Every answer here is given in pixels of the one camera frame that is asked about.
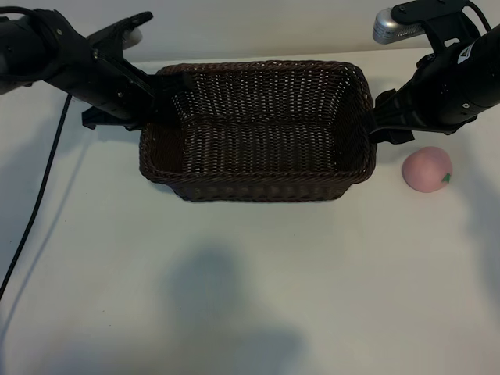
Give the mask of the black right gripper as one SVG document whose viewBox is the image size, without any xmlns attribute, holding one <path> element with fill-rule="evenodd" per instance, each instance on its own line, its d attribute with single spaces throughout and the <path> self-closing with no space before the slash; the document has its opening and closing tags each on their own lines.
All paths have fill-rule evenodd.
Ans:
<svg viewBox="0 0 500 375">
<path fill-rule="evenodd" d="M 455 43 L 423 57 L 398 91 L 380 93 L 366 117 L 371 143 L 407 143 L 413 131 L 453 134 L 484 111 L 484 43 Z"/>
</svg>

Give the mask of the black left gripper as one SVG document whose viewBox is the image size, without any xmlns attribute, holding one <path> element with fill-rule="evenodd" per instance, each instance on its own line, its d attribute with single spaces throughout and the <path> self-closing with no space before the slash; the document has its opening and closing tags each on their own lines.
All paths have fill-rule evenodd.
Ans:
<svg viewBox="0 0 500 375">
<path fill-rule="evenodd" d="M 44 82 L 94 108 L 82 112 L 82 125 L 141 129 L 148 113 L 149 123 L 178 125 L 174 97 L 191 90 L 186 73 L 150 75 L 123 57 L 123 37 L 147 23 L 152 15 L 134 15 L 83 37 L 62 15 L 45 19 L 57 42 L 55 60 L 45 71 Z"/>
</svg>

